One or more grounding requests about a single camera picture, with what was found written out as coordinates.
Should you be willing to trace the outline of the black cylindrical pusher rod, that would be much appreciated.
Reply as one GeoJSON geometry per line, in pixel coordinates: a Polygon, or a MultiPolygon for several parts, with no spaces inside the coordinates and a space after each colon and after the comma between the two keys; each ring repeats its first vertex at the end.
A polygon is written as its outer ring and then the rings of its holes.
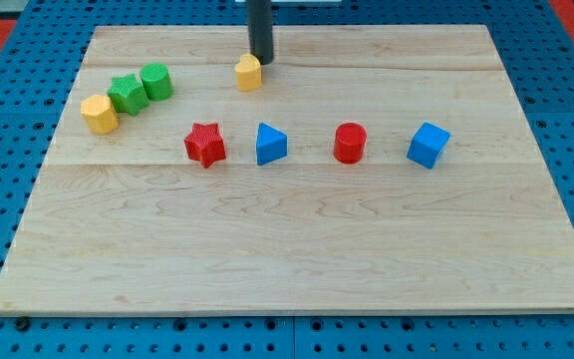
{"type": "Polygon", "coordinates": [[[270,0],[247,0],[247,30],[250,53],[261,65],[274,60],[273,16],[270,0]]]}

